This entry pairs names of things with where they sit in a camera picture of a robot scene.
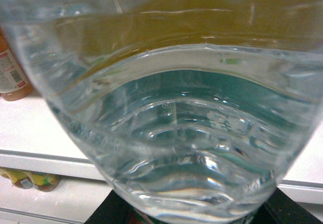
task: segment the condiment bottle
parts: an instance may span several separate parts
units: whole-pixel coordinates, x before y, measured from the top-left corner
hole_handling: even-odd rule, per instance
[[[31,83],[13,56],[0,31],[0,94],[7,101],[26,97],[33,91]]]

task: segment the bottle label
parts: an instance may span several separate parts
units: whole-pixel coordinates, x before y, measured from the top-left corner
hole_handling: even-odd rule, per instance
[[[53,174],[30,171],[24,171],[24,173],[30,178],[34,185],[54,185],[59,181],[59,177]]]
[[[28,179],[21,180],[20,183],[25,189],[32,187],[32,183]]]
[[[11,93],[29,83],[10,49],[0,53],[0,93]]]

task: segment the water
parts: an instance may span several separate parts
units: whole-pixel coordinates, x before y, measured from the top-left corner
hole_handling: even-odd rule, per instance
[[[316,57],[166,47],[98,71],[50,105],[136,208],[169,223],[229,223],[269,197],[308,137]]]
[[[318,121],[321,6],[0,0],[0,17],[32,83],[119,195],[169,223],[225,224],[269,197]]]

